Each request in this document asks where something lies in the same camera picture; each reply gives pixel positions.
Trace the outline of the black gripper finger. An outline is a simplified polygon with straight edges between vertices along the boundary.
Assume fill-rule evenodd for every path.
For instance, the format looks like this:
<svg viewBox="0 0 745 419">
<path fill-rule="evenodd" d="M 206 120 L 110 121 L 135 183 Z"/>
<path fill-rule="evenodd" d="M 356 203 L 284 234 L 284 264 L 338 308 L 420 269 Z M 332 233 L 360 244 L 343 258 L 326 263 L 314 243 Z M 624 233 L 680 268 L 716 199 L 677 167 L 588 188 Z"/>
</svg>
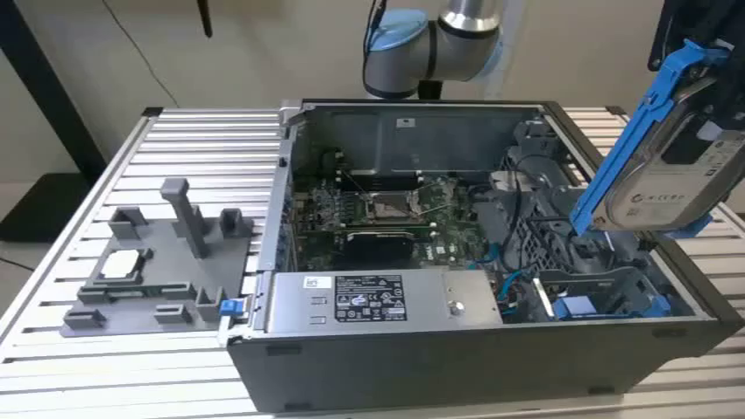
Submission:
<svg viewBox="0 0 745 419">
<path fill-rule="evenodd" d="M 711 147 L 723 133 L 720 126 L 707 115 L 691 113 L 673 132 L 673 138 L 661 156 L 672 165 L 691 165 Z"/>
</svg>

